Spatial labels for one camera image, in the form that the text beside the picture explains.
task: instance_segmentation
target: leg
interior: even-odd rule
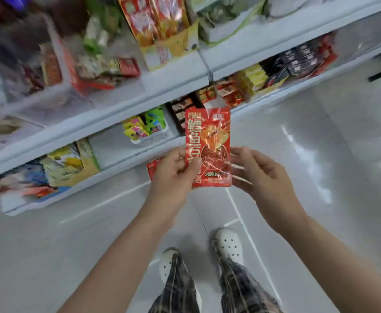
[[[219,230],[212,241],[222,274],[222,310],[224,313],[282,313],[279,304],[243,266],[238,235]]]
[[[193,279],[180,254],[168,250],[160,257],[160,274],[165,288],[153,303],[149,313],[199,313]]]

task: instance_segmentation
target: left hand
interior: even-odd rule
[[[158,164],[150,193],[140,214],[148,216],[160,225],[173,227],[177,214],[186,204],[202,159],[197,157],[185,168],[185,150],[172,149]]]

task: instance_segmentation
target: white shoe with holes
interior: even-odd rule
[[[230,257],[232,261],[244,266],[243,246],[236,232],[222,228],[217,231],[215,238],[225,258]]]
[[[162,281],[164,284],[166,284],[167,279],[169,277],[170,269],[172,268],[172,258],[173,258],[173,255],[176,253],[177,253],[176,250],[167,250],[163,252],[163,254],[160,256],[159,272],[160,272],[160,277],[162,278]],[[186,264],[184,261],[183,261],[183,265],[186,269],[186,272],[189,273],[188,268],[186,267]],[[202,297],[200,296],[200,293],[198,289],[196,288],[196,285],[195,285],[195,289],[196,289],[196,301],[198,302],[199,312],[202,312]]]

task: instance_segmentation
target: white floor line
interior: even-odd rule
[[[150,261],[150,263],[148,264],[148,267],[152,266],[152,265],[155,265],[156,263],[158,263],[160,261],[160,258],[158,259],[154,259],[152,261]]]
[[[239,222],[239,221],[241,221],[241,220],[240,220],[240,219],[232,220],[231,222],[225,223],[225,224],[224,224],[224,227],[228,227],[228,226],[230,226],[230,225],[232,225],[232,224],[234,224],[234,223],[237,223],[237,222]]]
[[[74,216],[72,216],[72,217],[68,217],[67,219],[61,221],[61,222],[59,223],[59,225],[62,225],[62,224],[64,224],[64,223],[68,222],[68,221],[72,221],[72,220],[78,218],[79,216],[82,216],[82,215],[84,215],[84,214],[87,214],[87,213],[89,213],[89,212],[92,212],[93,210],[96,210],[96,209],[100,208],[101,206],[106,205],[106,204],[108,204],[108,203],[110,203],[110,202],[112,202],[112,201],[114,201],[114,200],[116,200],[116,199],[119,199],[120,197],[124,196],[125,194],[129,194],[129,193],[131,193],[131,192],[133,192],[133,191],[135,191],[135,190],[138,190],[138,189],[140,189],[140,188],[142,188],[142,187],[144,187],[144,186],[146,186],[147,184],[150,184],[150,183],[151,183],[151,181],[149,180],[149,181],[147,181],[147,182],[144,182],[143,184],[140,184],[140,185],[138,185],[138,186],[135,186],[135,187],[132,188],[132,189],[129,189],[129,190],[124,191],[124,192],[121,192],[120,194],[117,194],[117,195],[113,196],[112,198],[110,198],[110,199],[108,199],[108,200],[102,201],[101,203],[99,203],[99,204],[97,204],[97,205],[95,205],[95,206],[92,206],[92,207],[90,207],[90,208],[87,209],[87,210],[83,210],[82,212],[80,212],[80,213],[78,213],[78,214],[76,214],[76,215],[74,215]]]
[[[263,261],[261,260],[260,254],[258,253],[257,248],[256,248],[256,245],[254,244],[254,241],[253,241],[253,239],[251,238],[251,235],[250,235],[250,233],[248,232],[247,227],[245,226],[245,223],[244,223],[244,221],[243,221],[243,219],[242,219],[242,217],[241,217],[241,214],[240,214],[240,212],[239,212],[239,210],[238,210],[238,208],[237,208],[237,205],[235,204],[235,201],[234,201],[233,197],[231,196],[230,190],[229,190],[228,188],[226,188],[225,191],[227,192],[228,197],[229,197],[229,199],[230,199],[230,201],[231,201],[231,204],[232,204],[233,207],[234,207],[235,213],[237,213],[237,216],[238,216],[238,218],[239,218],[240,221],[241,221],[241,225],[243,226],[243,228],[244,228],[244,230],[245,230],[245,233],[247,234],[248,240],[250,241],[250,243],[251,243],[251,245],[252,245],[252,247],[253,247],[253,249],[254,249],[254,252],[256,253],[257,258],[258,258],[258,260],[260,261],[260,265],[261,265],[261,267],[263,268],[264,272],[266,273],[266,277],[267,277],[267,279],[269,280],[269,282],[270,282],[270,284],[271,284],[271,287],[272,287],[272,289],[273,289],[273,291],[274,291],[274,294],[276,294],[277,301],[279,302],[279,305],[280,305],[282,311],[283,311],[283,312],[286,312],[286,311],[284,310],[284,307],[283,307],[282,299],[280,298],[280,295],[279,295],[279,293],[277,292],[277,289],[276,289],[276,287],[274,286],[273,281],[271,280],[271,277],[270,277],[270,275],[269,275],[269,273],[268,273],[268,271],[267,271],[267,268],[264,266],[264,263],[263,263]]]

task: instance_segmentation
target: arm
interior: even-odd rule
[[[256,201],[266,222],[295,250],[343,313],[381,312],[381,277],[310,218],[280,164],[248,148],[232,148],[233,185]]]
[[[173,149],[157,167],[146,202],[58,313],[123,313],[163,235],[186,203],[201,160],[185,170],[184,154]]]

